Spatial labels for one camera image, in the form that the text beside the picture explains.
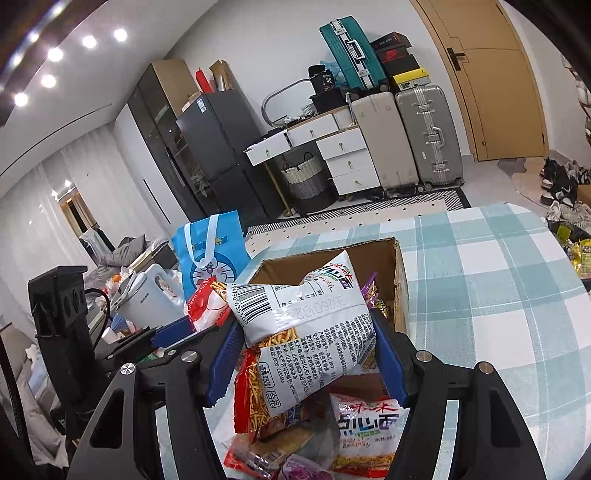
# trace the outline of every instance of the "pile of shoes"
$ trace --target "pile of shoes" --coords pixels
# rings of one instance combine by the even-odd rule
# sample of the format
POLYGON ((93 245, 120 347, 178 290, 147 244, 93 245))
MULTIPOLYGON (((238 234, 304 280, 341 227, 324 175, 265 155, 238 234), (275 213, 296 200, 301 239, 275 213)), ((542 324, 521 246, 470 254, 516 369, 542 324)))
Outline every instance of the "pile of shoes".
POLYGON ((581 167, 576 161, 563 166, 556 160, 546 158, 540 176, 543 178, 542 188, 548 190, 540 197, 540 202, 544 205, 559 202, 572 208, 577 200, 578 186, 591 183, 588 169, 581 167))
POLYGON ((555 200, 548 208, 546 220, 566 221, 591 235, 591 208, 582 202, 576 202, 573 207, 569 207, 555 200))

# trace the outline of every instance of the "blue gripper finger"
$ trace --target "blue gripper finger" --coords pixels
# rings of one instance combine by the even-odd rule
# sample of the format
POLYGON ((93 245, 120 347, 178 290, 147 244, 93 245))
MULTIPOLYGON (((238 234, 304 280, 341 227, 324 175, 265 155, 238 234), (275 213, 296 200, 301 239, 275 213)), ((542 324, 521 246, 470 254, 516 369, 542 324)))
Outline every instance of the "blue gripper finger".
POLYGON ((408 400, 408 393, 404 386, 402 363, 400 363, 400 359, 394 351, 394 347, 388 340, 388 337, 382 328, 379 320, 379 317, 381 317, 381 320, 385 323, 382 313, 378 309, 371 309, 369 312, 374 323, 376 335, 375 359, 379 371, 382 374, 390 398, 398 400, 398 403, 403 406, 408 400))

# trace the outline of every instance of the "black refrigerator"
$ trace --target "black refrigerator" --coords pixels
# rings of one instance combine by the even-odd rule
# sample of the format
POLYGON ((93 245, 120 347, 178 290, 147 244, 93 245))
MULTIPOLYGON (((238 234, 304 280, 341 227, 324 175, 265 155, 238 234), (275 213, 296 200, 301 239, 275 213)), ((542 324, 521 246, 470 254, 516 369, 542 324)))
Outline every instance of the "black refrigerator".
POLYGON ((177 125, 221 212, 237 210, 243 228, 279 217, 284 206, 267 169, 244 153, 261 134, 237 90, 202 94, 177 125))

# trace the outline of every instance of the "white drawer cabinet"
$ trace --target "white drawer cabinet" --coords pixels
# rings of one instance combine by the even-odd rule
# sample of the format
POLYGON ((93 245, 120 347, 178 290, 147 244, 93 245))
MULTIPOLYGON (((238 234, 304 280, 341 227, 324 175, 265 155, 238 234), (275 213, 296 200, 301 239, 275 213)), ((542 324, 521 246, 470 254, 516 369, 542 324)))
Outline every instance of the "white drawer cabinet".
POLYGON ((373 167, 339 175, 338 177, 333 177, 333 180, 339 195, 379 187, 378 175, 373 167))
POLYGON ((332 115, 323 115, 315 120, 290 128, 287 131, 291 145, 297 147, 312 140, 318 140, 321 137, 330 135, 338 131, 335 118, 332 115))
MULTIPOLYGON (((357 150, 367 149, 359 127, 318 140, 316 145, 318 145, 322 158, 325 160, 357 150)), ((374 166, 371 158, 369 159, 369 163, 370 165, 368 167, 374 166)))
POLYGON ((276 155, 287 152, 290 148, 285 132, 279 132, 254 145, 246 151, 246 155, 253 165, 258 165, 276 155))
POLYGON ((367 148, 326 160, 333 177, 374 167, 367 148))

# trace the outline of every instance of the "blue tote bag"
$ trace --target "blue tote bag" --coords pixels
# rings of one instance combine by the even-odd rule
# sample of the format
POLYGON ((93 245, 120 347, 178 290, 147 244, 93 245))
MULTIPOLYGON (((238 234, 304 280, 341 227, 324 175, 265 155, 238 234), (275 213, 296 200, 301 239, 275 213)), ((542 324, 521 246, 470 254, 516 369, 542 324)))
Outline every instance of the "blue tote bag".
POLYGON ((177 230, 173 245, 183 274, 185 301, 214 275, 218 281, 234 282, 251 260, 236 211, 187 223, 177 230))

